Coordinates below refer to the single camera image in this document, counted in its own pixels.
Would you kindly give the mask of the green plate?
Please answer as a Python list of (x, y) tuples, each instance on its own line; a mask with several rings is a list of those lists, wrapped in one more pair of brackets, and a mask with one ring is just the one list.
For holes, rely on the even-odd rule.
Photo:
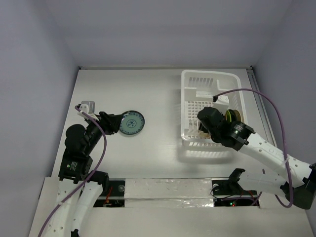
[(234, 112), (232, 110), (227, 110), (225, 112), (225, 119), (227, 122), (233, 122), (234, 118)]

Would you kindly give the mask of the teal patterned plate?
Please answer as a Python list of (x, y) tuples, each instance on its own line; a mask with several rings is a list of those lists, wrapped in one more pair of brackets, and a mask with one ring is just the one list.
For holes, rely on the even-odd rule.
[(134, 110), (124, 112), (119, 131), (124, 135), (133, 136), (142, 131), (145, 126), (144, 116)]

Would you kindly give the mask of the cream floral plate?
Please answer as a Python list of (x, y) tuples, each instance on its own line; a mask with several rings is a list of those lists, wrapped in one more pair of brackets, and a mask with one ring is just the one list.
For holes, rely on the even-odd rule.
[(234, 110), (234, 114), (236, 116), (236, 120), (237, 121), (241, 121), (241, 122), (244, 123), (243, 115), (238, 110)]

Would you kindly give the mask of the white plastic dish rack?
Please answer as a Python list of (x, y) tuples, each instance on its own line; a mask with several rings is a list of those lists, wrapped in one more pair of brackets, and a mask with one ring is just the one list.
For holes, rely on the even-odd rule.
[[(198, 136), (198, 112), (213, 107), (213, 96), (224, 91), (241, 88), (240, 78), (231, 73), (217, 71), (184, 70), (181, 73), (181, 137), (183, 145), (191, 148), (220, 147), (211, 139)], [(248, 123), (243, 93), (231, 92), (228, 96), (231, 110), (238, 110)]]

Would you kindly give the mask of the beige plate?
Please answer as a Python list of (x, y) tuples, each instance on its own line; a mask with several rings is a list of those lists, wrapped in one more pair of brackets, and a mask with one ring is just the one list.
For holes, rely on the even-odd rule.
[(211, 139), (211, 135), (206, 131), (199, 130), (198, 131), (198, 136), (200, 139)]

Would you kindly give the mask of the black plate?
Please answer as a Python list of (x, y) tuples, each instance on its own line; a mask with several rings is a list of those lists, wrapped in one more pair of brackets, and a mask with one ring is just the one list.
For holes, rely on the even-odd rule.
[(231, 121), (231, 122), (236, 121), (236, 116), (235, 116), (233, 110), (229, 109), (229, 110), (228, 110), (228, 114), (229, 114), (229, 118), (230, 118), (230, 121)]

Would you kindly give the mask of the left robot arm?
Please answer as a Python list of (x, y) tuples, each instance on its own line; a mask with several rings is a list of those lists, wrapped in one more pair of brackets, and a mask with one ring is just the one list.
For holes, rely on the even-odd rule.
[(112, 194), (107, 172), (92, 169), (90, 156), (101, 138), (119, 131), (123, 115), (80, 111), (87, 126), (74, 124), (66, 130), (65, 150), (60, 165), (57, 227), (64, 237), (79, 237), (92, 208), (101, 195)]

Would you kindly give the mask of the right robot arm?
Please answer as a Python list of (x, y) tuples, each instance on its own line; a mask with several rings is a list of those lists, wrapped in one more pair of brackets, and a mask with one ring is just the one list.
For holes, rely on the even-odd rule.
[(216, 108), (203, 108), (197, 118), (215, 143), (247, 155), (275, 172), (275, 175), (251, 174), (243, 168), (236, 168), (227, 181), (231, 193), (256, 190), (284, 197), (290, 204), (304, 210), (311, 208), (316, 197), (314, 164), (285, 155), (245, 123), (227, 121)]

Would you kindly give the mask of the foil covered front panel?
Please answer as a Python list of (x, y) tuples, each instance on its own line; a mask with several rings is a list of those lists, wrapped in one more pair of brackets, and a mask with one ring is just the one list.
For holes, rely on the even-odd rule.
[(209, 178), (126, 179), (127, 208), (213, 207)]

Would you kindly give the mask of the aluminium rail right side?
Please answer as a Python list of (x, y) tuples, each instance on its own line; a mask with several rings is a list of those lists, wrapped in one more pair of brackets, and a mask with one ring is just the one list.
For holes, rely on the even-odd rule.
[[(248, 75), (248, 78), (249, 78), (249, 81), (250, 81), (251, 88), (253, 90), (259, 92), (254, 71), (252, 69), (247, 69), (246, 71), (247, 71), (247, 75)], [(255, 101), (256, 101), (256, 104), (257, 104), (257, 107), (258, 107), (258, 110), (259, 110), (260, 117), (263, 120), (265, 120), (266, 119), (266, 110), (265, 110), (265, 107), (264, 107), (264, 102), (263, 102), (262, 96), (255, 92), (254, 93), (254, 97), (255, 97)]]

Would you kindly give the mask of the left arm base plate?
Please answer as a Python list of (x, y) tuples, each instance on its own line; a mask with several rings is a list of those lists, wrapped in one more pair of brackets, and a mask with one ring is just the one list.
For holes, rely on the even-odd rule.
[(93, 207), (125, 207), (125, 179), (110, 179), (108, 187), (98, 197)]

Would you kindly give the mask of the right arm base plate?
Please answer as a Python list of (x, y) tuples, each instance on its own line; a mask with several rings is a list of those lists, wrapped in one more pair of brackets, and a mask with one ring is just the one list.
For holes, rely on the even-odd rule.
[(259, 207), (259, 193), (255, 190), (243, 190), (231, 184), (228, 179), (212, 180), (210, 195), (215, 207)]

